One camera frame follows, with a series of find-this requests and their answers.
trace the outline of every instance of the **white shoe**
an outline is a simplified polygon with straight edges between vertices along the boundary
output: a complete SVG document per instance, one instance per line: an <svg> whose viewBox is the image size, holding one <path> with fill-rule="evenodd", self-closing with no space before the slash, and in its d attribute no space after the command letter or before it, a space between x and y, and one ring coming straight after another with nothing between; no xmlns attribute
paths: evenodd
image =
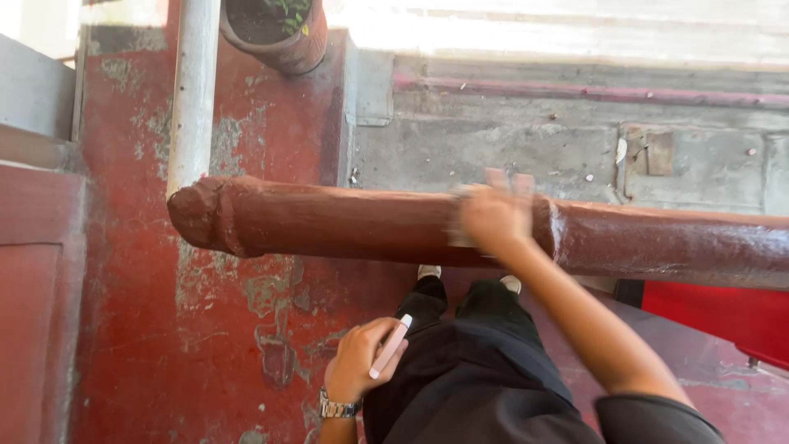
<svg viewBox="0 0 789 444"><path fill-rule="evenodd" d="M507 287L507 290L514 292L515 294L518 295L521 294L521 281L517 277L510 274L505 277L502 277L501 280L499 280L499 282L504 284L504 286Z"/></svg>
<svg viewBox="0 0 789 444"><path fill-rule="evenodd" d="M439 265L419 265L419 271L417 271L417 280L420 280L425 276L435 276L440 278L441 267Z"/></svg>

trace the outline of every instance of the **debris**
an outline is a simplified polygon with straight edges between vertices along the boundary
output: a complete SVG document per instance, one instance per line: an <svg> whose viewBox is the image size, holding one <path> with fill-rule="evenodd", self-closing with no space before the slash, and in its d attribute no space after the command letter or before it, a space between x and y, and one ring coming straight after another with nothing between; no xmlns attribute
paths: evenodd
<svg viewBox="0 0 789 444"><path fill-rule="evenodd" d="M625 160L625 154L627 153L627 141L623 138L619 138L619 143L616 144L616 163Z"/></svg>

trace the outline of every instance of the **pink pen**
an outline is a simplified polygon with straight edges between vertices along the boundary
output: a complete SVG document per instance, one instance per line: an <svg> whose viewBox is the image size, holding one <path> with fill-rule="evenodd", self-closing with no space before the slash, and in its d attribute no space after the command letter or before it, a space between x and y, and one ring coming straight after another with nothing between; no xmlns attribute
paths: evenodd
<svg viewBox="0 0 789 444"><path fill-rule="evenodd" d="M370 367L370 378L378 379L381 375L381 371L387 366L389 359L392 359L392 355L394 355L395 350L397 350L397 347L402 342L402 338L406 337L406 332L410 326L411 315L404 314L397 328L389 335L386 344L383 345L381 354L378 355L376 361L372 363L372 367Z"/></svg>

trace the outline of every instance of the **soil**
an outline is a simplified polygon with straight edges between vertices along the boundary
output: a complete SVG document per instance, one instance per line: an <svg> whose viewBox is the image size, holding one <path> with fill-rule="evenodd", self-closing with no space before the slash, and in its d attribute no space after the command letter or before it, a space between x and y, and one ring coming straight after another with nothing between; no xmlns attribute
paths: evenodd
<svg viewBox="0 0 789 444"><path fill-rule="evenodd" d="M308 5L312 8L312 0L308 1ZM227 0L225 7L227 21L236 36L247 43L258 45L269 45L290 37L282 28L285 19L295 19L297 13L291 7L285 15L278 0ZM300 14L306 21L309 12Z"/></svg>

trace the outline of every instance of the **metal watch strap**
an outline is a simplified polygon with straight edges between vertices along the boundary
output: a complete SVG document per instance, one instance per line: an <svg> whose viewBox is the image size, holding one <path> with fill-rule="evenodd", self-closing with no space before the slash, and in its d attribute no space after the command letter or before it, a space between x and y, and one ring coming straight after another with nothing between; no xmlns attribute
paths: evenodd
<svg viewBox="0 0 789 444"><path fill-rule="evenodd" d="M353 404L341 404L329 401L326 387L320 388L320 417L321 418L353 418L361 410L361 401Z"/></svg>

